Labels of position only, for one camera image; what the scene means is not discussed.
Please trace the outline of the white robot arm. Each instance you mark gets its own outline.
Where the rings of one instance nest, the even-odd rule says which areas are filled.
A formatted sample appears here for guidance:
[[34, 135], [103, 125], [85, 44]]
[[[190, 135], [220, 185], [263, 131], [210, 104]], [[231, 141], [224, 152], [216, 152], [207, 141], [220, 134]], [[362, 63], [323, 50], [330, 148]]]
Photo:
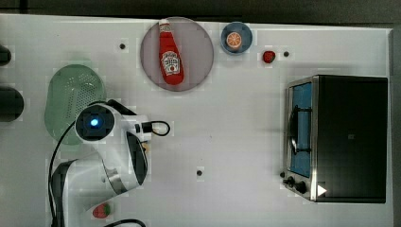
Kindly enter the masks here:
[[151, 139], [152, 127], [145, 115], [109, 100], [86, 107], [73, 128], [95, 152], [61, 163], [53, 172], [52, 227], [79, 227], [90, 208], [142, 185], [148, 173], [143, 145]]

